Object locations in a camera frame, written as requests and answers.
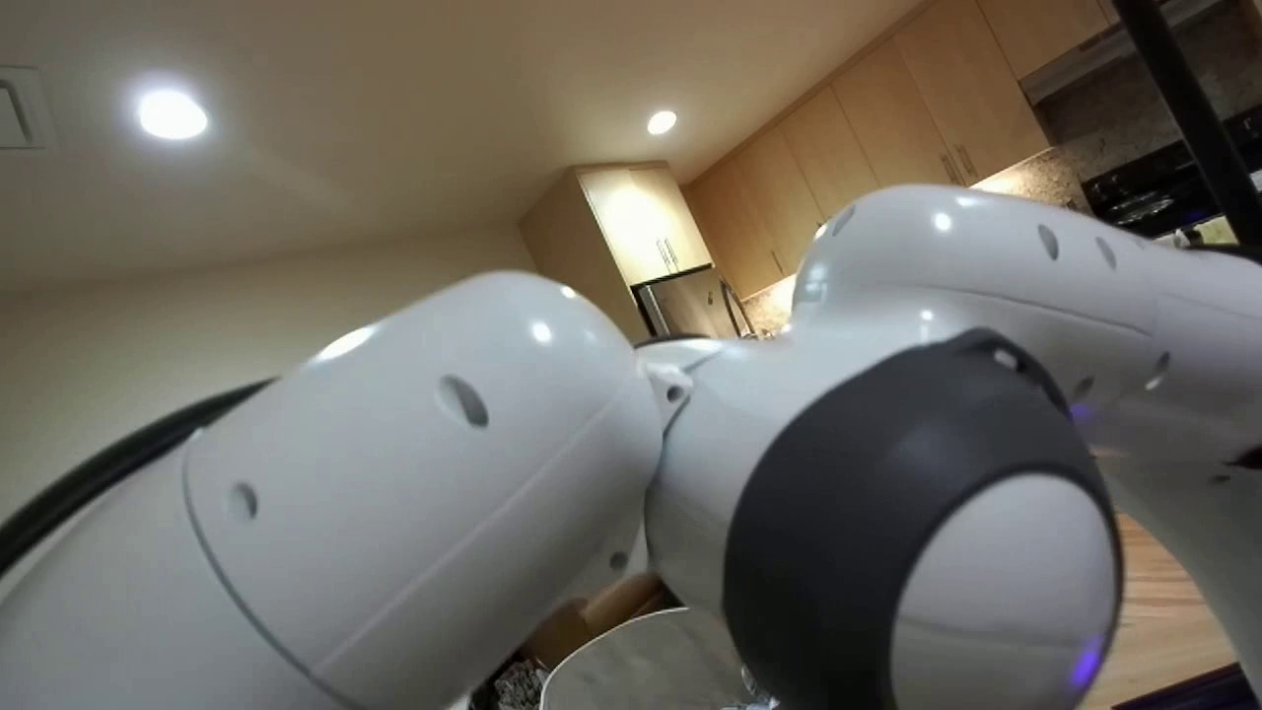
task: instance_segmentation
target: kitchen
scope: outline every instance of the kitchen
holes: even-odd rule
[[[1223,118],[1243,113],[1237,125],[1249,135],[1253,124],[1248,112],[1262,103],[1262,95],[1249,87],[1262,74],[1253,63],[1260,51],[1249,57],[1249,46],[1260,46],[1260,0],[1168,9],[1178,17],[1187,43],[1205,46],[1211,58],[1208,91],[1214,108]],[[409,72],[387,72],[387,80],[372,82],[372,91],[395,95],[403,80],[409,80]],[[155,195],[141,195],[155,200],[119,200],[131,204],[141,225],[170,225],[162,220],[167,199],[221,204],[216,199],[198,195],[198,187],[208,180],[216,171],[215,162],[250,153],[250,171],[226,174],[237,180],[245,176],[245,187],[251,187],[251,176],[267,176],[265,191],[286,187],[307,204],[320,204],[320,220],[307,220],[307,229],[320,225],[320,238],[372,225],[379,229],[375,238],[399,238],[399,246],[317,251],[317,239],[304,239],[304,233],[292,238],[292,246],[311,250],[301,260],[275,258],[221,272],[175,272],[116,292],[81,285],[81,292],[66,289],[63,295],[24,295],[27,304],[17,295],[10,304],[11,360],[6,363],[6,400],[21,405],[10,409],[6,435],[21,447],[6,447],[0,460],[6,468],[33,468],[33,477],[21,487],[10,483],[6,497],[21,500],[27,489],[48,487],[63,459],[81,459],[100,442],[112,442],[123,421],[138,426],[175,401],[187,401],[188,391],[207,393],[286,370],[307,354],[311,342],[353,330],[379,312],[399,306],[403,299],[418,299],[438,285],[480,270],[538,270],[545,277],[562,277],[596,299],[631,341],[688,330],[772,335],[784,329],[794,272],[808,251],[811,233],[851,199],[893,180],[980,187],[1102,214],[1120,204],[1118,220],[1131,217],[1136,204],[1145,204],[1140,214],[1152,214],[1161,200],[1107,195],[1118,191],[1113,176],[1128,176],[1128,171],[1140,162],[1140,187],[1149,187],[1145,176],[1156,171],[1145,171],[1145,157],[1161,157],[1161,167],[1187,167],[1187,157],[1165,153],[1174,141],[1174,130],[1168,118],[1161,118],[1156,95],[1145,103],[1118,95],[1118,87],[1136,82],[1140,80],[1120,46],[1120,26],[1107,0],[927,0],[872,46],[827,72],[797,103],[779,103],[784,112],[755,135],[743,130],[750,137],[743,137],[719,162],[712,162],[713,153],[689,157],[696,167],[706,162],[706,171],[673,171],[673,162],[668,171],[655,149],[617,149],[625,153],[620,162],[605,162],[605,153],[593,149],[571,153],[577,167],[563,171],[554,191],[541,191],[530,209],[497,195],[509,187],[509,176],[484,191],[484,199],[464,200],[484,214],[503,214],[505,229],[457,233],[457,250],[403,239],[403,233],[418,229],[407,217],[449,209],[438,199],[428,199],[428,191],[438,180],[389,174],[387,191],[379,187],[372,200],[357,200],[349,187],[357,187],[363,174],[387,180],[375,171],[389,167],[387,153],[399,149],[399,141],[387,149],[375,147],[379,153],[366,157],[349,149],[357,147],[349,135],[363,130],[358,124],[330,130],[330,141],[317,141],[304,137],[301,124],[271,118],[286,125],[286,137],[267,141],[271,153],[250,153],[242,149],[245,141],[234,141],[228,135],[215,149],[192,153],[192,162],[207,167],[192,176],[179,174],[179,162],[188,153],[162,149],[157,162],[152,162],[157,171],[146,174],[146,157],[155,153],[131,137],[128,149],[116,149],[112,157],[123,153],[131,162],[131,176],[141,174],[152,187],[157,187]],[[216,118],[234,118],[234,99],[259,95],[265,91],[228,91],[221,103],[226,113]],[[325,118],[353,113],[349,108],[357,108],[325,103],[320,91],[295,91],[292,99]],[[407,125],[416,135],[442,135],[446,125],[432,118],[432,103],[418,108],[399,113],[382,112],[375,130]],[[320,171],[304,171],[301,157],[275,149],[295,141],[326,149],[326,162],[317,162]],[[416,167],[453,167],[453,153],[457,149],[428,147],[416,153]],[[198,220],[179,225],[188,233],[208,233],[216,220],[237,214],[259,217],[265,209],[207,209]],[[267,225],[286,233],[301,220],[271,217]],[[1208,246],[1232,239],[1223,220],[1208,220],[1205,209],[1194,220],[1165,233],[1174,233],[1173,239],[1187,239],[1183,229],[1205,233]],[[162,250],[128,250],[123,239],[106,246],[106,251],[141,251],[155,260],[146,270],[157,270],[157,260],[179,246],[155,246]],[[228,260],[228,250],[234,239],[216,239],[215,258]],[[81,246],[63,250],[63,260],[86,266]],[[689,289],[671,289],[671,279],[689,279],[698,272],[706,272],[706,292],[704,316],[696,320],[698,306],[673,306],[671,295]],[[1124,660],[1118,668],[1124,668],[1124,673],[1106,673],[1094,697],[1102,705],[1232,661],[1232,646],[1211,610],[1201,602],[1201,590],[1136,526],[1128,526],[1128,555],[1140,569],[1140,576],[1131,576],[1131,590],[1145,594],[1145,602],[1128,606],[1118,646],[1118,660]]]

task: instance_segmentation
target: wooden cabinet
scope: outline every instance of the wooden cabinet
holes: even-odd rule
[[[1118,22],[1107,0],[981,0],[981,11],[1018,80]]]
[[[822,229],[825,209],[815,204],[780,124],[760,130],[750,147],[743,171],[747,195],[769,229],[769,258],[779,277],[797,272],[811,233]]]
[[[689,204],[723,277],[758,292],[848,200],[897,180],[973,187],[1038,149],[1047,135],[981,0],[927,0],[704,174]]]
[[[583,292],[631,342],[648,341],[631,285],[712,266],[712,250],[662,167],[577,171],[525,217],[538,270]]]
[[[825,82],[843,112],[877,187],[893,180],[957,180],[948,135],[938,130],[927,99],[897,46],[884,41],[857,57]]]
[[[577,180],[627,285],[712,266],[706,238],[668,167],[593,167]]]
[[[839,99],[827,87],[815,87],[784,113],[784,137],[815,200],[815,225],[843,209],[857,195],[881,187],[857,130],[839,112]]]
[[[980,0],[922,5],[897,33],[897,46],[967,180],[981,180],[1048,147],[1018,80],[1005,72]]]
[[[689,187],[689,209],[706,233],[713,266],[739,292],[769,289],[779,270],[772,229],[760,220],[755,199],[743,187],[750,174],[747,153],[719,162],[704,180]]]

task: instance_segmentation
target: ceiling light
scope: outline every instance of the ceiling light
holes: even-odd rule
[[[655,137],[671,135],[673,125],[679,125],[679,113],[673,113],[673,112],[655,112],[655,113],[648,113],[648,124],[643,124],[643,130],[655,135]]]
[[[134,118],[157,141],[198,141],[208,130],[207,108],[180,87],[141,91],[134,103]]]

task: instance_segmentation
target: wall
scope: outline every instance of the wall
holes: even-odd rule
[[[267,379],[442,285],[530,270],[514,229],[395,239],[0,304],[0,521],[175,405]]]

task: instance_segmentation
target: white plastic casing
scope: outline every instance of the white plastic casing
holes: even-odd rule
[[[639,515],[662,414],[631,342],[538,277],[349,341],[188,447],[192,521],[325,686],[446,705]]]
[[[857,342],[893,335],[872,324]],[[872,368],[881,352],[801,347],[794,330],[769,342],[729,342],[689,370],[689,401],[668,435],[648,497],[652,559],[689,606],[723,617],[727,540],[760,455],[808,401]]]
[[[1064,477],[981,489],[948,515],[903,588],[898,705],[1074,705],[1106,668],[1118,565],[1102,504]]]
[[[0,601],[0,705],[342,705],[221,588],[175,459],[104,497]]]
[[[449,705],[571,581],[617,581],[658,448],[655,388],[589,299],[464,279],[48,546],[0,601],[0,705]]]
[[[1262,270],[1140,239],[1094,217],[942,187],[838,214],[794,295],[794,335],[851,347],[994,329],[1074,400],[1113,500],[1187,565],[1262,684]]]

